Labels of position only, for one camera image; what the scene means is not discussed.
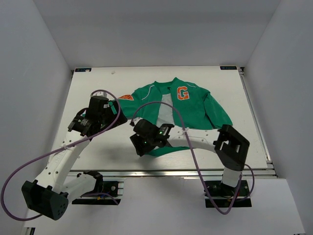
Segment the green zip-up jacket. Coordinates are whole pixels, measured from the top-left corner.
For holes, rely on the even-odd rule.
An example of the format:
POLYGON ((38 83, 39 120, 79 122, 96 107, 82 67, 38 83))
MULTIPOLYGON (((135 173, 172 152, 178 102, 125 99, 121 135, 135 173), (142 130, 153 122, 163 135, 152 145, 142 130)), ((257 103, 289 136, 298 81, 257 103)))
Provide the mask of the green zip-up jacket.
POLYGON ((140 117, 157 127, 184 124, 192 129, 211 130, 232 124, 209 90, 178 78, 138 88, 119 97, 119 103, 127 119, 140 117))

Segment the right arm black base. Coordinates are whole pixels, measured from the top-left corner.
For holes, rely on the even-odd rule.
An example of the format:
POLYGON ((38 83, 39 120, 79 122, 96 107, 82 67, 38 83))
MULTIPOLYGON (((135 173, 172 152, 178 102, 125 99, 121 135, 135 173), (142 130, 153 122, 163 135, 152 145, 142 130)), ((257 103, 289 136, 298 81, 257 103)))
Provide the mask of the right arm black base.
MULTIPOLYGON (((205 181, 205 185, 219 208, 226 209, 230 206, 236 188, 223 185, 221 181, 205 181)), ((252 202, 249 193, 247 180, 242 180, 233 208, 251 208, 252 202)))

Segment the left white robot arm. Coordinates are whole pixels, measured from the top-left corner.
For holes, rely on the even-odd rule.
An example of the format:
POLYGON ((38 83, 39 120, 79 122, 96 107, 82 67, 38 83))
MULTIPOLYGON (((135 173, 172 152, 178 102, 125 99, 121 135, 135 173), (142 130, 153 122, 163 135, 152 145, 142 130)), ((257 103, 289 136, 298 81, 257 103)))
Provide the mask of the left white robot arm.
POLYGON ((79 155, 92 139, 103 131, 127 122, 118 101, 103 96, 91 96, 89 106, 79 111, 67 128, 60 150, 48 162, 33 182, 26 181, 22 194, 27 207, 53 220, 60 219, 69 203, 82 196, 106 195, 103 176, 86 170, 66 182, 79 155))

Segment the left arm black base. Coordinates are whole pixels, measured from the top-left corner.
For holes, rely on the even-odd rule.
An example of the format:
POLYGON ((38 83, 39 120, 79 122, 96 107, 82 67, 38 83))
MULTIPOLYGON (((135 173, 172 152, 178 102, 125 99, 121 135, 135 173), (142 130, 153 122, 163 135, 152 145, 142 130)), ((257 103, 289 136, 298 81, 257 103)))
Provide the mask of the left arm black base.
POLYGON ((120 180, 106 180, 103 176, 92 170, 86 170, 77 174, 80 176, 91 176, 95 179, 95 187, 92 191, 87 191, 73 200, 73 205, 119 205, 123 195, 124 182, 120 180))

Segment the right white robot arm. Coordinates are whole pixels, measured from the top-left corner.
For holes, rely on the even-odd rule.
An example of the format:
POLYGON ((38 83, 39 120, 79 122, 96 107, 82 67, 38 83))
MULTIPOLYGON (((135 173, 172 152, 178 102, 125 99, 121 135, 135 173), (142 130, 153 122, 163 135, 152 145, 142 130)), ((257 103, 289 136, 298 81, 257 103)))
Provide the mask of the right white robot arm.
POLYGON ((138 118, 131 121, 134 135, 130 137, 136 153, 143 156, 154 148, 189 147, 203 149, 218 155, 224 166, 221 190, 233 195, 239 188, 238 180, 242 173, 250 142, 234 127, 224 124, 221 129, 183 129, 173 124, 160 127, 138 118))

